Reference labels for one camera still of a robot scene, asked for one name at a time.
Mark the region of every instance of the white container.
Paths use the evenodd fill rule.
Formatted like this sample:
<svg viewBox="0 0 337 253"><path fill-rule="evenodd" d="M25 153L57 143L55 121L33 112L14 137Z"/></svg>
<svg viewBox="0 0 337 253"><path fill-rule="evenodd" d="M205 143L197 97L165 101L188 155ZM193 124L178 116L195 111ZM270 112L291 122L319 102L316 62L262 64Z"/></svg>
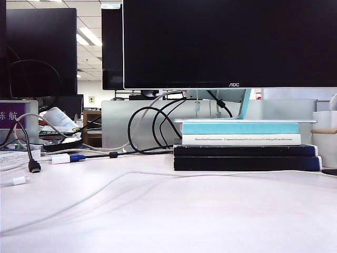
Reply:
<svg viewBox="0 0 337 253"><path fill-rule="evenodd" d="M337 133L313 133L312 141L318 147L323 166L337 169Z"/></svg>
<svg viewBox="0 0 337 253"><path fill-rule="evenodd" d="M55 127L78 128L78 125L57 107L48 110L44 117Z"/></svg>
<svg viewBox="0 0 337 253"><path fill-rule="evenodd" d="M337 128L337 111L313 112L313 118L317 123L312 124L312 129Z"/></svg>

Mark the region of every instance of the blue connector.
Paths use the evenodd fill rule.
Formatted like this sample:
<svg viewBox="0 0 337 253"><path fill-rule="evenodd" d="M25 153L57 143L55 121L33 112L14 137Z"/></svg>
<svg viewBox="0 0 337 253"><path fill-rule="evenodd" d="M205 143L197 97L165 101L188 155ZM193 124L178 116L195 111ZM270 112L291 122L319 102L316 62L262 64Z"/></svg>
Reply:
<svg viewBox="0 0 337 253"><path fill-rule="evenodd" d="M70 155L70 162L78 162L84 159L85 159L85 155L82 155L82 154L71 154Z"/></svg>

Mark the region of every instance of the ceiling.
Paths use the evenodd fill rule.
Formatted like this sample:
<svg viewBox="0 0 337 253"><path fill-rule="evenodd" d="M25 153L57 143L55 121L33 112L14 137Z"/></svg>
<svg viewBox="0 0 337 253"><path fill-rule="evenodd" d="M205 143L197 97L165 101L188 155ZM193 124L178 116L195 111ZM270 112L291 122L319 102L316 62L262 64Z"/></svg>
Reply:
<svg viewBox="0 0 337 253"><path fill-rule="evenodd" d="M87 27L102 41L101 4L119 4L122 0L62 0L60 2L7 0L7 9L76 8L77 29ZM102 81L102 47L77 44L79 81Z"/></svg>

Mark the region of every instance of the wall outlet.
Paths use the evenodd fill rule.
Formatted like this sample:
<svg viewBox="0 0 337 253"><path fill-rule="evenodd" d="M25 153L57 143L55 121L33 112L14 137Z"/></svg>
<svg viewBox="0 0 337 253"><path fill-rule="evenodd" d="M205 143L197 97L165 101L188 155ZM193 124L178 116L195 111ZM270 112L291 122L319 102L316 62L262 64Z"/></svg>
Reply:
<svg viewBox="0 0 337 253"><path fill-rule="evenodd" d="M95 97L94 96L89 97L89 103L95 103Z"/></svg>

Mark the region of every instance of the monitor screen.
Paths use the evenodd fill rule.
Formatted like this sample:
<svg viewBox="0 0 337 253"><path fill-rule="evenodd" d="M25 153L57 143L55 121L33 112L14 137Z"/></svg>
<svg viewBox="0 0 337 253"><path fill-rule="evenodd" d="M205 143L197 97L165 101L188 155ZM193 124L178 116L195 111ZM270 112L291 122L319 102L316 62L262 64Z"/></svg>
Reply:
<svg viewBox="0 0 337 253"><path fill-rule="evenodd" d="M0 99L5 97L3 87L8 87L6 61L6 1L0 1Z"/></svg>
<svg viewBox="0 0 337 253"><path fill-rule="evenodd" d="M122 7L118 6L114 9L102 9L104 90L123 90L123 21Z"/></svg>
<svg viewBox="0 0 337 253"><path fill-rule="evenodd" d="M0 1L0 59L5 58L6 50L6 1Z"/></svg>
<svg viewBox="0 0 337 253"><path fill-rule="evenodd" d="M77 94L76 9L8 9L7 43L13 97Z"/></svg>
<svg viewBox="0 0 337 253"><path fill-rule="evenodd" d="M124 0L124 87L332 87L334 0Z"/></svg>

